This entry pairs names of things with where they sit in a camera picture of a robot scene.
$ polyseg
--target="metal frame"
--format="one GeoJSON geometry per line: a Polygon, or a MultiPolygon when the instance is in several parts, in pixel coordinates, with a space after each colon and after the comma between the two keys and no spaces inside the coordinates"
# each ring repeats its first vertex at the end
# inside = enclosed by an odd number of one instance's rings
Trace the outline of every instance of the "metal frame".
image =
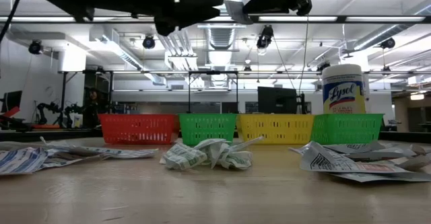
{"type": "MultiPolygon", "coordinates": [[[[65,95],[66,95],[66,85],[67,83],[69,83],[69,81],[75,77],[77,74],[103,74],[103,72],[94,72],[94,71],[74,71],[74,72],[69,72],[69,71],[61,71],[59,73],[63,74],[63,86],[62,86],[62,92],[61,92],[61,112],[60,112],[60,117],[58,119],[59,121],[59,126],[60,128],[64,128],[63,126],[63,115],[64,115],[64,110],[65,110],[65,95]],[[73,75],[67,79],[67,75],[69,73],[73,73],[73,75]]],[[[106,71],[104,73],[110,73],[110,82],[109,82],[109,94],[108,94],[108,102],[110,105],[112,105],[112,93],[114,91],[114,71],[106,71]]]]}
{"type": "MultiPolygon", "coordinates": [[[[250,14],[255,24],[431,24],[431,15],[310,15],[306,17],[278,15],[278,14],[250,14]],[[271,17],[285,17],[286,20],[260,20],[260,16],[270,19],[271,17]]],[[[7,15],[0,15],[0,22],[7,15]]],[[[220,16],[216,20],[207,20],[198,24],[231,24],[235,21],[229,16],[220,16]]],[[[151,16],[141,16],[138,20],[128,15],[97,16],[92,22],[76,22],[71,16],[15,16],[14,24],[154,24],[151,16]]]]}
{"type": "Polygon", "coordinates": [[[189,71],[189,111],[187,113],[191,113],[191,75],[193,74],[198,74],[199,76],[201,74],[206,74],[206,75],[221,75],[221,74],[235,74],[236,75],[236,108],[239,108],[239,97],[238,97],[238,80],[239,80],[239,76],[238,76],[238,71],[189,71]]]}
{"type": "MultiPolygon", "coordinates": [[[[197,73],[205,73],[207,71],[194,71],[197,73]]],[[[322,75],[320,71],[226,71],[232,74],[239,75],[256,75],[256,74],[269,74],[269,75],[322,75]]],[[[188,75],[190,71],[112,71],[114,74],[161,74],[161,75],[188,75]]],[[[368,75],[431,75],[431,71],[363,71],[363,74],[368,75]]]]}

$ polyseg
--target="monitor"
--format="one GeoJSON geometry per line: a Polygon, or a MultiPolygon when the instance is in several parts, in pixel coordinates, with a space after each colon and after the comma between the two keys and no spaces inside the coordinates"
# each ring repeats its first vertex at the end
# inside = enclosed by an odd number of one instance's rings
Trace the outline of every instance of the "monitor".
{"type": "Polygon", "coordinates": [[[257,94],[260,113],[297,114],[295,89],[258,87],[257,94]]]}
{"type": "Polygon", "coordinates": [[[5,113],[14,107],[20,107],[21,96],[22,96],[22,91],[5,93],[5,95],[3,96],[3,99],[0,100],[3,102],[1,106],[1,112],[5,113]]]}

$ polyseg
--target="crumpled paper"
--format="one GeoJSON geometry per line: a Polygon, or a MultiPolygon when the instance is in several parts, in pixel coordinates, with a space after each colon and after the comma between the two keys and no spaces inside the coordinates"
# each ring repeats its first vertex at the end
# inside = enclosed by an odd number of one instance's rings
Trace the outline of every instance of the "crumpled paper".
{"type": "Polygon", "coordinates": [[[162,156],[160,163],[170,170],[187,170],[197,165],[211,165],[211,169],[220,165],[226,169],[247,170],[252,164],[253,154],[241,150],[262,140],[263,137],[259,137],[230,146],[225,139],[207,139],[193,148],[177,143],[162,156]]]}

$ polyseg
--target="cable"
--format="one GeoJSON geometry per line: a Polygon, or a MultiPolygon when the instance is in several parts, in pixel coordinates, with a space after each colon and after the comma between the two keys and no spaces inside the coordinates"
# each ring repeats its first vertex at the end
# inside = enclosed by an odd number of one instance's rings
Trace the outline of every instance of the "cable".
{"type": "Polygon", "coordinates": [[[26,74],[26,82],[24,83],[24,86],[22,88],[22,93],[26,90],[27,82],[28,82],[28,74],[30,70],[32,69],[32,61],[33,61],[33,54],[30,55],[30,63],[28,64],[27,74],[26,74]]]}
{"type": "Polygon", "coordinates": [[[34,119],[34,115],[37,114],[37,110],[38,110],[38,104],[37,101],[34,100],[34,110],[33,110],[33,115],[32,115],[32,121],[30,121],[31,124],[34,124],[33,119],[34,119]]]}
{"type": "Polygon", "coordinates": [[[3,25],[3,29],[1,29],[1,32],[0,32],[0,44],[3,41],[3,39],[4,39],[5,35],[6,35],[6,32],[9,29],[9,26],[10,26],[10,24],[12,22],[13,16],[15,15],[16,9],[18,8],[18,4],[20,4],[20,0],[15,0],[15,3],[13,4],[12,10],[11,10],[11,13],[7,17],[6,23],[3,25]]]}
{"type": "Polygon", "coordinates": [[[277,47],[278,55],[280,56],[280,59],[281,59],[281,63],[283,64],[284,69],[286,70],[286,73],[288,74],[288,77],[289,77],[290,83],[292,84],[292,87],[295,89],[294,82],[290,78],[288,68],[286,67],[286,64],[284,63],[283,56],[281,55],[280,49],[278,48],[278,44],[277,44],[277,40],[275,39],[275,36],[274,36],[274,42],[275,42],[275,46],[277,47]]]}
{"type": "Polygon", "coordinates": [[[305,51],[304,51],[304,66],[302,67],[302,73],[301,73],[301,81],[299,83],[299,90],[298,92],[301,93],[301,86],[302,86],[302,78],[304,77],[304,70],[305,70],[305,60],[307,57],[307,41],[308,41],[308,26],[310,25],[309,16],[307,16],[307,27],[305,31],[305,51]]]}

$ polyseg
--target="plastic basket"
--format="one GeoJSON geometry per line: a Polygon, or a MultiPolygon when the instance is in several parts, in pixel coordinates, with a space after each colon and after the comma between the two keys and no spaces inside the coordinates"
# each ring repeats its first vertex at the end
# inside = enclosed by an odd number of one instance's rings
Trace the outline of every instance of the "plastic basket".
{"type": "Polygon", "coordinates": [[[198,145],[206,139],[234,139],[236,114],[180,114],[183,143],[198,145]]]}
{"type": "Polygon", "coordinates": [[[383,114],[316,116],[311,140],[322,145],[369,143],[378,139],[383,114]]]}
{"type": "Polygon", "coordinates": [[[168,145],[180,131],[173,114],[100,114],[99,118],[108,144],[168,145]]]}
{"type": "Polygon", "coordinates": [[[265,137],[260,144],[307,144],[313,119],[313,115],[241,114],[238,134],[243,141],[265,137]]]}

